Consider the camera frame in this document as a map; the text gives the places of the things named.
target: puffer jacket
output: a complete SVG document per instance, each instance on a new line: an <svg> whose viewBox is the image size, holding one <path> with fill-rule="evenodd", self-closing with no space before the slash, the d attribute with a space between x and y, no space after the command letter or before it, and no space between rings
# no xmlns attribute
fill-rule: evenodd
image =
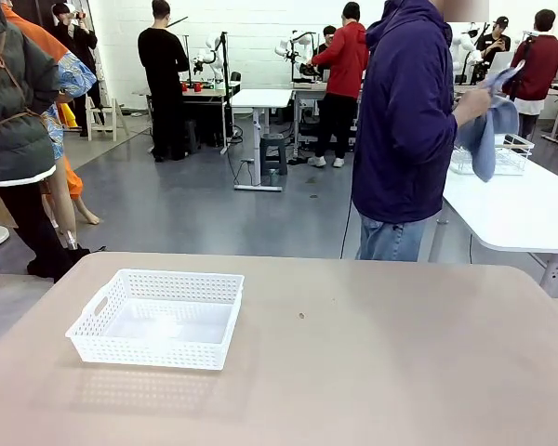
<svg viewBox="0 0 558 446"><path fill-rule="evenodd" d="M6 32L5 64L22 88L25 99L5 70L0 70L0 122L15 114L45 112L59 93L58 66L54 59L7 24L0 8L0 39ZM23 116L0 125L0 187L30 184L54 171L54 152L40 119Z"/></svg>

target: person in black clothing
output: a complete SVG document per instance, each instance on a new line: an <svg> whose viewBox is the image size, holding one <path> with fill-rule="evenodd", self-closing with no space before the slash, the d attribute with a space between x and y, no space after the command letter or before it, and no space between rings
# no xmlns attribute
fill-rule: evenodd
<svg viewBox="0 0 558 446"><path fill-rule="evenodd" d="M492 33L482 35L477 41L477 49L482 52L484 61L473 71L472 84L477 84L485 79L494 57L499 52L511 51L511 38L503 33L509 27L508 17L499 17L494 22Z"/></svg>
<svg viewBox="0 0 558 446"><path fill-rule="evenodd" d="M54 37L66 46L71 53L79 58L92 72L97 75L95 59L93 59L92 49L97 47L97 36L85 25L85 17L78 15L79 25L73 24L74 14L65 3L57 3L52 7L54 16L58 19L58 25L53 31ZM96 82L87 92L93 100L93 104L101 108L100 83ZM86 126L86 96L83 95L74 100L74 117L81 126L81 137L87 136ZM101 122L104 123L103 113L100 113Z"/></svg>
<svg viewBox="0 0 558 446"><path fill-rule="evenodd" d="M333 42L333 37L335 37L335 33L337 32L337 28L332 25L329 25L323 29L323 35L325 36L325 42L316 48L316 52L314 55L318 55L320 53L324 53L327 48L330 47L331 43ZM330 65L323 65L318 67L318 72L320 76L323 77L325 74L325 70L330 70Z"/></svg>
<svg viewBox="0 0 558 446"><path fill-rule="evenodd" d="M179 72L190 63L179 38L167 31L170 7L165 0L153 0L153 26L139 36L139 56L147 73L153 102L153 157L161 163L171 148L171 159L182 160L184 149L184 106Z"/></svg>

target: white wire basket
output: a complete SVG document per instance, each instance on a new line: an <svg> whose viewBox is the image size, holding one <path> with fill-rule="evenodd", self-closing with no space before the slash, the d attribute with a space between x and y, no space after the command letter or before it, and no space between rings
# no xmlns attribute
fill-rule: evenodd
<svg viewBox="0 0 558 446"><path fill-rule="evenodd" d="M527 160L535 147L533 142L516 135L496 135L496 172L495 175L520 176L525 172ZM450 170L457 174L474 175L473 159L469 151L455 147L451 158Z"/></svg>
<svg viewBox="0 0 558 446"><path fill-rule="evenodd" d="M222 370L244 276L121 269L66 333L84 362Z"/></svg>

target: person in maroon sweater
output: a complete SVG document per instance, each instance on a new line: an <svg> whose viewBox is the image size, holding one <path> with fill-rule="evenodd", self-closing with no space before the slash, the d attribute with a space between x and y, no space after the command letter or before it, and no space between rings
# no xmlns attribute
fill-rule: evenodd
<svg viewBox="0 0 558 446"><path fill-rule="evenodd" d="M365 27L360 20L360 6L350 2L343 9L343 28L335 32L333 43L309 64L330 65L326 96L320 107L320 135L316 153L310 160L314 167L324 167L325 151L333 135L337 137L334 167L345 165L349 134L357 113L362 77L368 64Z"/></svg>
<svg viewBox="0 0 558 446"><path fill-rule="evenodd" d="M556 14L542 9L536 15L537 36L530 36L517 49L512 67L525 60L525 67L504 92L514 99L520 117L519 136L530 138L543 111L551 82L558 71L558 39L550 34Z"/></svg>

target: blue jeans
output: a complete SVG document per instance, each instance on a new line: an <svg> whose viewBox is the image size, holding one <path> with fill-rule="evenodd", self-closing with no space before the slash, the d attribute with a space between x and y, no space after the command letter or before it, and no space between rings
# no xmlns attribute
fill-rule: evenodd
<svg viewBox="0 0 558 446"><path fill-rule="evenodd" d="M392 225L362 216L358 260L417 262L426 220Z"/></svg>

